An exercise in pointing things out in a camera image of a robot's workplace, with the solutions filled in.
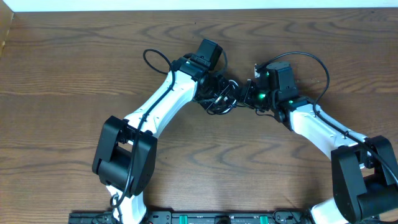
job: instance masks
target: cardboard edge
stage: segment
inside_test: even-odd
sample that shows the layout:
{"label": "cardboard edge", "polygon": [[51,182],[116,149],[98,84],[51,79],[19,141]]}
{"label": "cardboard edge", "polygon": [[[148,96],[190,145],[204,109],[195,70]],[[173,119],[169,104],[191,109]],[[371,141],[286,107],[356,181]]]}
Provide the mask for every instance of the cardboard edge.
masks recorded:
{"label": "cardboard edge", "polygon": [[6,45],[8,33],[12,19],[14,18],[14,12],[6,5],[3,0],[0,0],[0,58]]}

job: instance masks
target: white wall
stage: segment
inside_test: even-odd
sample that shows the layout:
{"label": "white wall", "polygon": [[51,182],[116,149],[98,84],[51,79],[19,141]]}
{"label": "white wall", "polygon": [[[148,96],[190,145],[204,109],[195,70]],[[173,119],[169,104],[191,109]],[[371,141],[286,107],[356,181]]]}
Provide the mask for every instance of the white wall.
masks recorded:
{"label": "white wall", "polygon": [[4,0],[14,12],[398,7],[398,0]]}

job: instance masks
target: robotic arm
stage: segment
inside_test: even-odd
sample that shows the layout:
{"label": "robotic arm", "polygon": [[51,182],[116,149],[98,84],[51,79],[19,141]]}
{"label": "robotic arm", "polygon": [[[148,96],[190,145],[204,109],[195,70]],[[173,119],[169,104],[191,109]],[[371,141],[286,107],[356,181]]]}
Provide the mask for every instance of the robotic arm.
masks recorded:
{"label": "robotic arm", "polygon": [[[138,110],[123,120],[111,116],[104,123],[93,172],[113,196],[111,203],[121,202],[113,210],[115,219],[122,223],[142,221],[146,214],[142,191],[154,172],[157,138],[176,112],[190,101],[201,104],[211,115],[226,114],[239,106],[256,112],[271,110],[278,122],[307,138],[331,159],[334,197],[310,210],[315,224],[357,223],[398,208],[396,177],[392,175],[398,173],[398,165],[386,138],[367,138],[356,133],[328,116],[317,101],[300,96],[288,62],[270,61],[256,66],[256,82],[248,80],[240,88],[223,77],[225,69],[213,71],[221,53],[224,52],[218,44],[204,40],[197,53],[171,63],[163,85]],[[167,93],[173,72],[175,83]],[[118,145],[134,145],[137,139],[132,152]],[[362,168],[375,168],[375,174],[363,178]],[[125,189],[129,175],[132,181]]]}

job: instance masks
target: wooden table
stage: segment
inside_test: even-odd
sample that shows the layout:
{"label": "wooden table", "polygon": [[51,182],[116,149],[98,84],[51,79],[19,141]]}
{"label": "wooden table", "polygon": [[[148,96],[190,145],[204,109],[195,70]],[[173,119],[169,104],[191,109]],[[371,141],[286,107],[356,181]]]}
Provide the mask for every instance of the wooden table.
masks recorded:
{"label": "wooden table", "polygon": [[[143,50],[174,60],[203,38],[225,49],[227,77],[240,83],[283,52],[319,56],[331,73],[323,109],[387,137],[398,155],[398,9],[17,13],[0,60],[0,222],[66,223],[72,211],[106,210],[110,195],[91,172],[101,126],[165,78]],[[322,68],[285,59],[316,97]],[[153,207],[206,211],[307,208],[331,196],[330,161],[306,139],[249,109],[208,116],[196,103],[159,138],[145,191]]]}

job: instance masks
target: wood grain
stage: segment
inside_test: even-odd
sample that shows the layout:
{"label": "wood grain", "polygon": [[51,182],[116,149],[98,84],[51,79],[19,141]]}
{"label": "wood grain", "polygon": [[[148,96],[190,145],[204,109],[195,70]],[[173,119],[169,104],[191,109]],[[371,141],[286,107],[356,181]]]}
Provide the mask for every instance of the wood grain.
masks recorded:
{"label": "wood grain", "polygon": [[[66,223],[69,212],[108,209],[91,172],[102,124],[134,111],[163,82],[142,60],[144,49],[176,59],[202,38],[225,49],[227,77],[240,83],[280,53],[319,56],[331,73],[323,109],[389,138],[398,154],[398,9],[18,13],[0,61],[0,222]],[[319,65],[286,60],[303,93],[319,94]],[[189,103],[159,139],[145,200],[174,210],[261,211],[307,208],[331,191],[330,161],[303,137],[251,110],[208,116]]]}

